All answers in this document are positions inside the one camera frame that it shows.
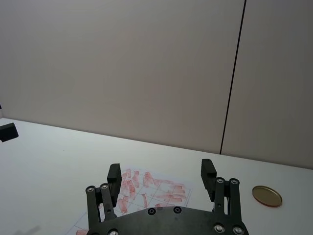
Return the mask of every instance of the gold lid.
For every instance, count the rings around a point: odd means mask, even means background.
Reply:
[[[252,190],[252,195],[258,202],[268,207],[279,207],[283,203],[282,196],[266,186],[255,186]]]

